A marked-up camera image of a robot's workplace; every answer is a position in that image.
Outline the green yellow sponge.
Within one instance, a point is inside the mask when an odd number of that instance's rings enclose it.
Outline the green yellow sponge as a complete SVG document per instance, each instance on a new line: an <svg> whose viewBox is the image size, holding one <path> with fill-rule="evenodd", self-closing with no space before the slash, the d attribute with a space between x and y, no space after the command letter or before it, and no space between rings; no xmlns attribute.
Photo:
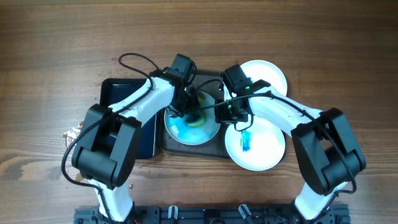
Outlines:
<svg viewBox="0 0 398 224"><path fill-rule="evenodd" d="M193 99L194 108L186 114L185 124L189 127L197 128L205 123L206 114L198 108L205 102L202 92L197 93Z"/></svg>

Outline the white plate with blue water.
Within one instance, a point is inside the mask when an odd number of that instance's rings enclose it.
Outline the white plate with blue water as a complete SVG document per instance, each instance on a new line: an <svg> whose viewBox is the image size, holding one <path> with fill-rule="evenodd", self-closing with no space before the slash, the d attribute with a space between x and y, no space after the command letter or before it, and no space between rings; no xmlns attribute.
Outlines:
<svg viewBox="0 0 398 224"><path fill-rule="evenodd" d="M179 143L194 146L208 142L220 129L220 123L215 121L214 108L203 110L206 114L205 123L197 128L185 124L184 117L170 117L170 109L164 113L164 124L167 132Z"/></svg>

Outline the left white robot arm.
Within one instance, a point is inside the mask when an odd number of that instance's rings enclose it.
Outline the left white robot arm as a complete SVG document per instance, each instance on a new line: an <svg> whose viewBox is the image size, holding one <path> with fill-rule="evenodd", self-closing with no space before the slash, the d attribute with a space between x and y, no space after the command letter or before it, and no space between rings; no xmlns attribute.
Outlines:
<svg viewBox="0 0 398 224"><path fill-rule="evenodd" d="M95 221L132 223L134 202L128 195L127 178L137 157L141 129L160 110L172 107L179 115L199 105L182 82L148 78L127 98L109 106L93 105L80 135L66 155L88 180L100 202Z"/></svg>

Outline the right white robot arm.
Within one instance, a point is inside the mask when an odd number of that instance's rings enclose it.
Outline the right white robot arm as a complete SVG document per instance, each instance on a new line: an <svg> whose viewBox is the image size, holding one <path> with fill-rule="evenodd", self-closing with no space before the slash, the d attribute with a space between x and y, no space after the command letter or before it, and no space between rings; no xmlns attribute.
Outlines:
<svg viewBox="0 0 398 224"><path fill-rule="evenodd" d="M236 124L263 118L288 134L293 141L300 173L305 181L294 200L297 215L313 223L339 194L353 194L355 177L366 160L343 112L321 111L281 95L273 87L256 91L246 87L237 97L215 102L215 120Z"/></svg>

